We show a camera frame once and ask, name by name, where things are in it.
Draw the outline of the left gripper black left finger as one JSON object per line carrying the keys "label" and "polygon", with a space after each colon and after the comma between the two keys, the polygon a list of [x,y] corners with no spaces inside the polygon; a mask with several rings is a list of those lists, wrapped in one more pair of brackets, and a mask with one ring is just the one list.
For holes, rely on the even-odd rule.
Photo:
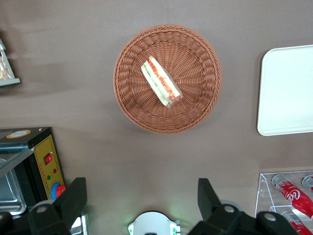
{"label": "left gripper black left finger", "polygon": [[33,207],[28,214],[31,234],[69,235],[71,226],[86,204],[86,179],[79,177],[53,203]]}

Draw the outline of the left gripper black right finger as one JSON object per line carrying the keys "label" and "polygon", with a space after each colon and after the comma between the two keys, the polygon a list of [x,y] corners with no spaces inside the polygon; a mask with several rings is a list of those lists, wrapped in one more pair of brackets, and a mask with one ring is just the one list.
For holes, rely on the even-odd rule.
{"label": "left gripper black right finger", "polygon": [[223,204],[206,178],[198,179],[198,207],[202,216],[190,235],[255,235],[255,219],[232,204]]}

